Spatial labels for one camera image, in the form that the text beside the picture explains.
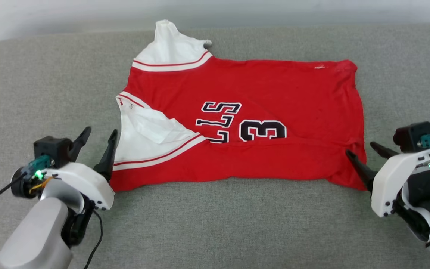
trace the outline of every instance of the gray fabric surface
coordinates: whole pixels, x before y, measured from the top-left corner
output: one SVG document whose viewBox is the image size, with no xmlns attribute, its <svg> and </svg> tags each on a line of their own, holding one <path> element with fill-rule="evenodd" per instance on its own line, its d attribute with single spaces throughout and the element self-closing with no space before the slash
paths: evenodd
<svg viewBox="0 0 430 269">
<path fill-rule="evenodd" d="M 397 127 L 430 120 L 430 25 L 183 31 L 211 39 L 219 58 L 351 59 L 365 109 L 365 139 L 394 146 Z M 0 42 L 0 188 L 46 135 L 91 138 L 79 162 L 92 166 L 112 129 L 115 95 L 153 32 L 49 35 Z M 383 160 L 367 148 L 368 163 Z M 0 249 L 36 201 L 0 197 Z M 101 212 L 104 239 L 91 269 L 430 269 L 401 218 L 378 218 L 369 194 L 324 180 L 228 179 L 145 186 Z M 89 223 L 70 268 L 99 239 Z"/>
</svg>

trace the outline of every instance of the red basketball jersey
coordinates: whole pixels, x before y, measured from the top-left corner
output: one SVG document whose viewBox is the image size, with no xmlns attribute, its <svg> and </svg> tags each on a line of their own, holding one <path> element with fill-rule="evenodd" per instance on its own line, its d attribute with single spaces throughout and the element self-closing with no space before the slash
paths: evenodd
<svg viewBox="0 0 430 269">
<path fill-rule="evenodd" d="M 365 189 L 345 155 L 366 158 L 354 63 L 219 59 L 210 41 L 156 26 L 116 98 L 115 191 L 227 177 Z"/>
</svg>

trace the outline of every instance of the red stripe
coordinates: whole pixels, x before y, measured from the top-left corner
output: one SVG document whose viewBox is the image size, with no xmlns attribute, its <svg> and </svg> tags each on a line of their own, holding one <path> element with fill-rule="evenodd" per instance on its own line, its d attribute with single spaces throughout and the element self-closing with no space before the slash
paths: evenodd
<svg viewBox="0 0 430 269">
<path fill-rule="evenodd" d="M 192 141 L 193 139 L 198 138 L 199 136 L 201 136 L 201 134 L 198 134 L 198 136 L 196 136 L 196 137 L 194 137 L 194 138 L 190 139 L 189 141 L 187 141 L 186 143 L 184 143 L 183 145 L 181 145 L 180 147 L 178 147 L 176 150 L 174 150 L 174 151 L 172 151 L 172 152 L 170 152 L 170 153 L 167 153 L 167 154 L 165 154 L 165 155 L 163 155 L 163 156 L 160 156 L 160 157 L 157 157 L 157 158 L 153 158 L 153 159 L 150 159 L 150 160 L 116 163 L 116 164 L 114 164 L 114 166 L 121 165 L 121 164 L 129 164 L 129 163 L 145 163 L 145 162 L 150 162 L 150 161 L 158 160 L 158 159 L 160 159 L 160 158 L 163 158 L 163 157 L 169 156 L 169 155 L 171 155 L 172 153 L 174 153 L 174 152 L 176 152 L 176 151 L 180 150 L 180 149 L 181 149 L 181 148 L 183 148 L 186 144 L 190 143 L 190 141 Z"/>
<path fill-rule="evenodd" d="M 134 104 L 136 104 L 136 105 L 138 105 L 138 106 L 140 106 L 140 107 L 144 107 L 143 105 L 139 104 L 138 102 L 135 102 L 134 100 L 130 99 L 129 97 L 126 97 L 125 95 L 119 94 L 119 96 L 129 99 L 129 100 L 130 100 L 130 101 L 132 101 Z"/>
<path fill-rule="evenodd" d="M 169 65 L 149 65 L 149 64 L 145 64 L 142 62 L 139 62 L 137 60 L 134 60 L 134 62 L 139 63 L 141 65 L 145 65 L 145 66 L 149 66 L 149 67 L 172 67 L 172 66 L 183 66 L 183 65 L 189 65 L 189 64 L 194 64 L 196 62 L 200 62 L 200 60 L 203 58 L 203 56 L 205 56 L 205 54 L 207 54 L 208 51 L 205 51 L 205 53 L 200 57 L 200 59 L 194 61 L 194 62 L 190 62 L 190 63 L 182 63 L 182 64 L 169 64 Z"/>
</svg>

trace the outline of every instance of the black and white lettering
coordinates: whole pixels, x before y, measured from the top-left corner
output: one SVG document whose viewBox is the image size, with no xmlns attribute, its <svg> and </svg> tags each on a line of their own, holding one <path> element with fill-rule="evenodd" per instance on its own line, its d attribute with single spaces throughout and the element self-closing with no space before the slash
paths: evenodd
<svg viewBox="0 0 430 269">
<path fill-rule="evenodd" d="M 205 102 L 202 106 L 202 111 L 217 113 L 217 112 L 222 112 L 222 110 L 225 109 L 223 113 L 237 114 L 241 107 L 242 107 L 241 103 Z"/>
<path fill-rule="evenodd" d="M 275 134 L 270 135 L 269 138 L 285 138 L 286 126 L 280 121 L 258 121 L 258 120 L 244 120 L 239 126 L 240 139 L 244 142 L 254 140 L 254 136 L 268 137 L 268 130 L 274 130 Z"/>
<path fill-rule="evenodd" d="M 195 121 L 196 126 L 201 125 L 211 125 L 211 126 L 222 126 L 223 128 L 228 128 L 232 124 L 233 116 L 232 115 L 222 115 L 222 121 L 206 121 L 203 119 L 197 119 Z"/>
<path fill-rule="evenodd" d="M 207 138 L 207 140 L 212 143 L 228 143 L 230 133 L 228 133 L 227 131 L 218 130 L 217 134 L 221 137 L 221 139 Z"/>
</svg>

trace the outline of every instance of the white wall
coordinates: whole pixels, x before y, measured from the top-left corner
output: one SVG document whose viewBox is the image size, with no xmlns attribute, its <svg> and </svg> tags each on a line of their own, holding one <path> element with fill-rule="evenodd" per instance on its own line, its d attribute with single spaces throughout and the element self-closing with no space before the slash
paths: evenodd
<svg viewBox="0 0 430 269">
<path fill-rule="evenodd" d="M 0 40 L 194 27 L 430 22 L 430 0 L 0 0 Z"/>
</svg>

